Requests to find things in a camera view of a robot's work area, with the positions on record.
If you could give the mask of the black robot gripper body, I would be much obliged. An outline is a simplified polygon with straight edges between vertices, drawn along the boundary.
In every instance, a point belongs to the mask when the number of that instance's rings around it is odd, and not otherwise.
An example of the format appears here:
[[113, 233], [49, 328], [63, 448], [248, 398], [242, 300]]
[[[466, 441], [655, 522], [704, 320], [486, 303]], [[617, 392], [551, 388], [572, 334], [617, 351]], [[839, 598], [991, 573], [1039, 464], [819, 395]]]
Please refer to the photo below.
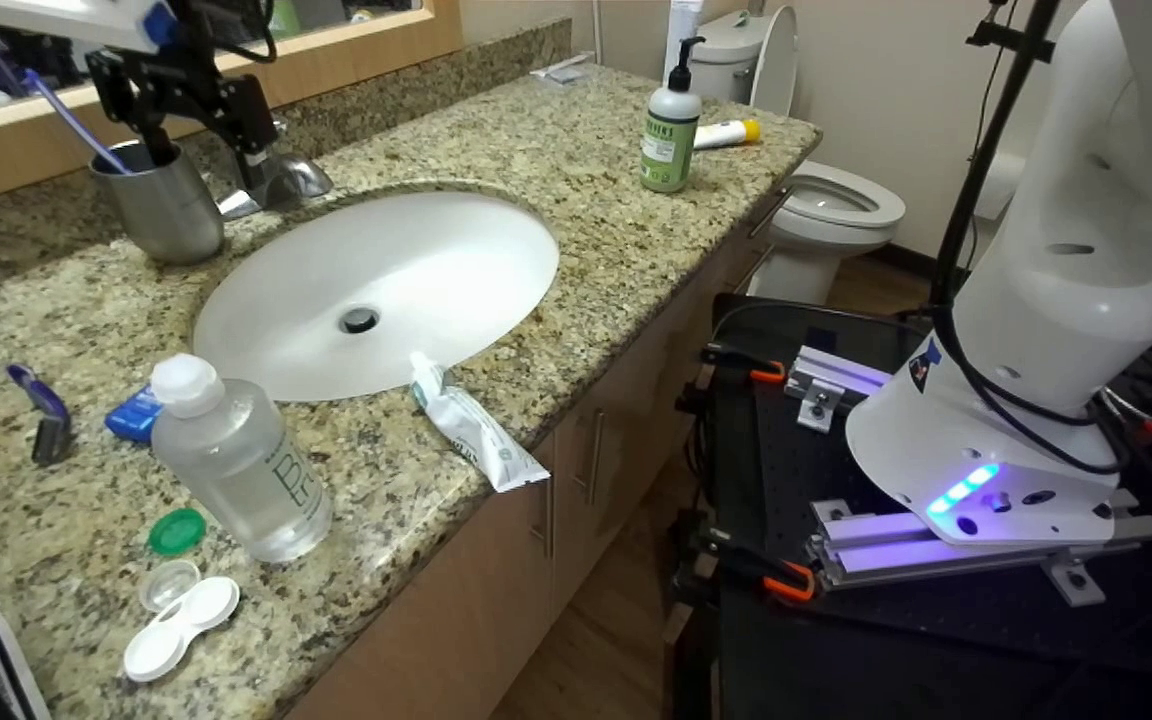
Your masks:
[[132, 129], [148, 152], [172, 152], [169, 116], [199, 118], [232, 152], [266, 152], [275, 123], [258, 77], [226, 77], [219, 51], [258, 64], [275, 59], [273, 0], [165, 0], [158, 28], [169, 41], [154, 51], [88, 51], [88, 79], [110, 118]]

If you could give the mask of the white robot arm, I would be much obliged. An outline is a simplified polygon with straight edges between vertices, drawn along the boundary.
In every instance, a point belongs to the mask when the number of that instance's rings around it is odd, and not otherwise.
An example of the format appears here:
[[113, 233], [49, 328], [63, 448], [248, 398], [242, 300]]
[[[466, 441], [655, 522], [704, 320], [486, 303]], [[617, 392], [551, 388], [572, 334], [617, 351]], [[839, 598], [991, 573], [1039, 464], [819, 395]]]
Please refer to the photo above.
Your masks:
[[[384, 193], [324, 213], [242, 258], [192, 345], [154, 364], [154, 448], [192, 445], [235, 392], [429, 392], [510, 334], [555, 273], [555, 236], [501, 197]], [[1104, 545], [1122, 464], [1087, 405], [1150, 345], [1152, 0], [1085, 0], [990, 254], [849, 412], [849, 453], [947, 545]]]

